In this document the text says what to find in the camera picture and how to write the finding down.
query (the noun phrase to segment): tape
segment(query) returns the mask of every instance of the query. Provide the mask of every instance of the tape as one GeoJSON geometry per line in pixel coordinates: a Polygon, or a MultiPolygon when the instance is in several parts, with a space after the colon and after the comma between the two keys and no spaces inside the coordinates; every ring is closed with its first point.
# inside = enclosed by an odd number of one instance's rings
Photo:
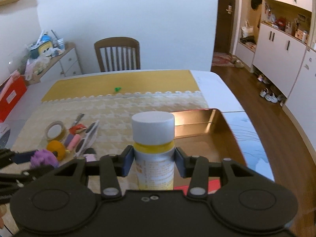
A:
{"type": "Polygon", "coordinates": [[[63,122],[55,121],[45,130],[47,141],[61,141],[66,135],[66,128],[63,122]]]}

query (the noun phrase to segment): blue patterned table surface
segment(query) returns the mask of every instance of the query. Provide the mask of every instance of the blue patterned table surface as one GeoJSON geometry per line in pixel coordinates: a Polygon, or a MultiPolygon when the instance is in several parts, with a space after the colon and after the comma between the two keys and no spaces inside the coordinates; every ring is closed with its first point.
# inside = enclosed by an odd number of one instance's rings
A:
{"type": "Polygon", "coordinates": [[[246,112],[223,113],[241,149],[247,166],[274,181],[269,159],[246,112]]]}

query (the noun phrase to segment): metal tray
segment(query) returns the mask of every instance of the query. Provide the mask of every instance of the metal tray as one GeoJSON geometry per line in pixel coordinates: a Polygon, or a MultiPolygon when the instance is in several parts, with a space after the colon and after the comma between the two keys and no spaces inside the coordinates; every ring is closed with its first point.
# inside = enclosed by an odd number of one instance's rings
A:
{"type": "MultiPolygon", "coordinates": [[[[175,116],[175,146],[188,155],[199,155],[210,162],[231,158],[246,165],[237,141],[223,114],[218,109],[173,112],[175,116]]],[[[175,169],[174,186],[188,185],[175,169]]]]}

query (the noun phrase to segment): red rug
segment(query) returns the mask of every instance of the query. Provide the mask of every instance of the red rug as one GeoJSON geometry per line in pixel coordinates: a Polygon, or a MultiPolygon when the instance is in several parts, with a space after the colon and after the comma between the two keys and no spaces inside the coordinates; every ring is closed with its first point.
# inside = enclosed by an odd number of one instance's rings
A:
{"type": "Polygon", "coordinates": [[[233,67],[234,64],[231,63],[231,57],[226,53],[218,53],[215,52],[213,54],[213,61],[212,66],[226,66],[226,67],[233,67]]]}

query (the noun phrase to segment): bottle label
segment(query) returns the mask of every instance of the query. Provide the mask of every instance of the bottle label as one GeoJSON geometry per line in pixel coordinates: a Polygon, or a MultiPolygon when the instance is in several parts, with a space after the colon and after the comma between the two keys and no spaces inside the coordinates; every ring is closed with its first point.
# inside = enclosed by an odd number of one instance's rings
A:
{"type": "Polygon", "coordinates": [[[138,187],[140,190],[172,190],[174,148],[164,153],[149,154],[135,150],[138,187]]]}

